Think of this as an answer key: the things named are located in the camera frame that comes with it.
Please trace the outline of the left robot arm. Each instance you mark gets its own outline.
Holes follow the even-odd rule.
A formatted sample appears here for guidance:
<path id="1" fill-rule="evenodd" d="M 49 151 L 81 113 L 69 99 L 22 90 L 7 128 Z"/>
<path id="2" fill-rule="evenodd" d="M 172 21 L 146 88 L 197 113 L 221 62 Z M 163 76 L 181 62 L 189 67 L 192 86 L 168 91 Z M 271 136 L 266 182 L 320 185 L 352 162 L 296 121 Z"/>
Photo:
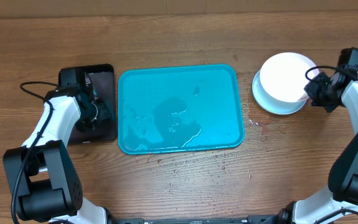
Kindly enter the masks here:
<path id="1" fill-rule="evenodd" d="M 110 212 L 87 200 L 67 152 L 71 132 L 81 118 L 73 96 L 45 100 L 44 112 L 21 147 L 3 156 L 11 191 L 11 217 L 50 223 L 114 223 Z"/>

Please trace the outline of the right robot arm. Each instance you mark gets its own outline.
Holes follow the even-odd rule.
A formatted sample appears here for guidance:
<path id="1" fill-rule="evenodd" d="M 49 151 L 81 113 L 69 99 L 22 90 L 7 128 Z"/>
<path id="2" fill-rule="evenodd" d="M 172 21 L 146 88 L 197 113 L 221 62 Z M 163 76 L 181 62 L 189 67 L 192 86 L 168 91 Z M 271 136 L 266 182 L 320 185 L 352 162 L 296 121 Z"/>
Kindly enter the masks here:
<path id="1" fill-rule="evenodd" d="M 305 88 L 314 106 L 332 112 L 347 108 L 355 136 L 333 164 L 328 184 L 312 196 L 292 202 L 267 223 L 332 223 L 348 214 L 358 215 L 358 71 L 320 73 Z"/>

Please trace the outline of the white round plate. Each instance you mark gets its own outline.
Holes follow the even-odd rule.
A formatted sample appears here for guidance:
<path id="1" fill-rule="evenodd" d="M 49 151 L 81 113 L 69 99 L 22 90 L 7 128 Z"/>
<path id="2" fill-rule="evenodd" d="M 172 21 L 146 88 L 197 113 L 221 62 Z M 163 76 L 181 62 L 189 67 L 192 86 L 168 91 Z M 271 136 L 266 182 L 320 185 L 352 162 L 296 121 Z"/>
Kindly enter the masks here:
<path id="1" fill-rule="evenodd" d="M 273 98 L 286 103 L 295 103 L 309 98 L 304 90 L 309 84 L 305 73 L 316 64 L 308 57 L 284 52 L 271 56 L 260 69 L 260 83 Z"/>

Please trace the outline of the green and pink sponge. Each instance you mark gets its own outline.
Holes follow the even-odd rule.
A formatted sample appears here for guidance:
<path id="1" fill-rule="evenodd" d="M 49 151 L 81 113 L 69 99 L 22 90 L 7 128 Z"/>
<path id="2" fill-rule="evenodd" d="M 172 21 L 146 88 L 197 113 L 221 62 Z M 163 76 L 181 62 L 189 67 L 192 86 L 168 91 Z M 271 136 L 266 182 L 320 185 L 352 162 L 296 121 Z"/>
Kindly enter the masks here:
<path id="1" fill-rule="evenodd" d="M 96 107 L 96 115 L 92 119 L 92 123 L 100 124 L 105 121 L 113 121 L 114 111 L 111 103 L 111 96 L 103 91 L 93 90 L 94 100 L 92 104 Z"/>

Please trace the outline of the light blue round plate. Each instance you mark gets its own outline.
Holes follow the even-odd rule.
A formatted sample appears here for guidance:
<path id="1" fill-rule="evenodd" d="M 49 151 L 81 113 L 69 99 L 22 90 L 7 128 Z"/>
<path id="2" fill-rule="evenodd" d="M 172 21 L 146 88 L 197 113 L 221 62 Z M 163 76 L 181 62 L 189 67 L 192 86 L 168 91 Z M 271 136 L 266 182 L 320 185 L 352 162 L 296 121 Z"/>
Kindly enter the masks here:
<path id="1" fill-rule="evenodd" d="M 262 87 L 260 82 L 260 72 L 258 71 L 252 81 L 252 94 L 255 101 L 265 111 L 278 115 L 288 115 L 296 113 L 301 110 L 306 104 L 306 100 L 298 101 L 294 103 L 288 103 L 277 100 L 270 96 Z"/>

